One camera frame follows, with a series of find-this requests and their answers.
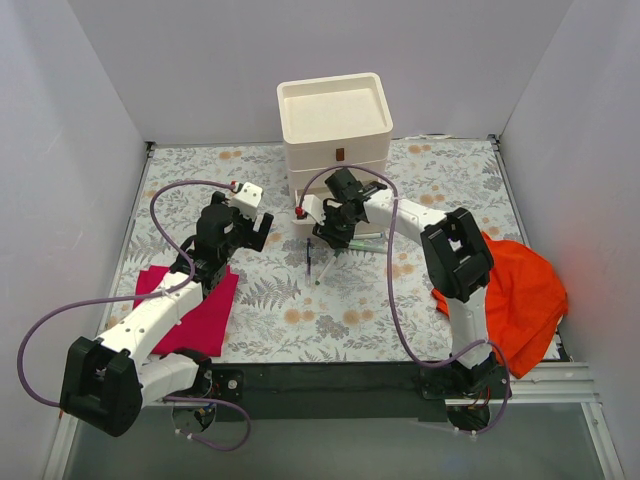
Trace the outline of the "white bottom drawer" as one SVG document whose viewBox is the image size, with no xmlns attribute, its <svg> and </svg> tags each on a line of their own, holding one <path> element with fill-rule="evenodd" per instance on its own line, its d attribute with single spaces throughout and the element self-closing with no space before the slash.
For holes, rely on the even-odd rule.
<svg viewBox="0 0 640 480">
<path fill-rule="evenodd" d="M 310 188 L 304 196 L 303 210 L 307 213 L 304 218 L 298 218 L 293 213 L 291 221 L 296 225 L 297 232 L 302 235 L 310 236 L 312 229 L 316 224 L 315 219 L 311 216 L 313 212 L 320 214 L 323 210 L 323 201 L 332 199 L 333 195 L 327 187 Z M 354 231 L 355 240 L 375 239 L 383 236 L 385 229 L 370 223 L 360 222 Z"/>
</svg>

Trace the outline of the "mint green highlighter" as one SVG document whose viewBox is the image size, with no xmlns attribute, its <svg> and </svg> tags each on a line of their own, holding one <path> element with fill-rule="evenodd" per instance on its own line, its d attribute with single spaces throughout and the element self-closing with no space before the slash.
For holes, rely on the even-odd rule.
<svg viewBox="0 0 640 480">
<path fill-rule="evenodd" d="M 363 251 L 363 252 L 371 252 L 371 253 L 379 253 L 386 254 L 387 247 L 381 245 L 375 245 L 364 241 L 351 241 L 348 245 L 350 250 Z"/>
</svg>

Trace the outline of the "white green pen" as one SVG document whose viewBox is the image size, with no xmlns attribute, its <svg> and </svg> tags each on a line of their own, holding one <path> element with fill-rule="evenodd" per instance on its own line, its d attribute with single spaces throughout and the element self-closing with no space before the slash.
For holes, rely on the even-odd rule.
<svg viewBox="0 0 640 480">
<path fill-rule="evenodd" d="M 340 253 L 338 251 L 336 251 L 331 258 L 328 260 L 328 262 L 326 263 L 326 265 L 322 268 L 320 274 L 316 277 L 316 279 L 314 280 L 314 284 L 315 285 L 321 285 L 324 281 L 324 279 L 326 278 L 327 274 L 330 272 L 330 270 L 334 267 L 334 265 L 336 264 L 338 258 L 340 256 Z"/>
</svg>

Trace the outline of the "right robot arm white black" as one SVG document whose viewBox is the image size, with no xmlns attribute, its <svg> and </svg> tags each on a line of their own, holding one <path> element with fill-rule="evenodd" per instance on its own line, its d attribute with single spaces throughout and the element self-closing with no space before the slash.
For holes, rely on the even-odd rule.
<svg viewBox="0 0 640 480">
<path fill-rule="evenodd" d="M 397 187 L 381 174 L 362 184 L 353 174 L 356 169 L 325 169 L 330 198 L 302 195 L 297 217 L 312 218 L 313 234 L 336 251 L 349 246 L 360 222 L 387 229 L 390 238 L 402 235 L 420 244 L 431 284 L 445 298 L 452 332 L 450 357 L 420 365 L 445 369 L 445 388 L 464 397 L 479 395 L 497 367 L 486 320 L 494 260 L 473 215 L 464 208 L 443 212 L 401 199 Z"/>
</svg>

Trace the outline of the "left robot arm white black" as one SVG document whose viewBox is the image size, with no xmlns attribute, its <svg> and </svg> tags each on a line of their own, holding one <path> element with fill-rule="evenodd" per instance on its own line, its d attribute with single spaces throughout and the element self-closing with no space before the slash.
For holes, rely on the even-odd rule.
<svg viewBox="0 0 640 480">
<path fill-rule="evenodd" d="M 64 412 L 117 437 L 157 400 L 175 393 L 200 400 L 211 392 L 212 362 L 203 353 L 179 348 L 149 356 L 225 279 L 237 249 L 263 249 L 273 217 L 258 213 L 262 188 L 242 183 L 232 191 L 213 194 L 152 297 L 95 339 L 80 337 L 70 346 L 59 400 Z"/>
</svg>

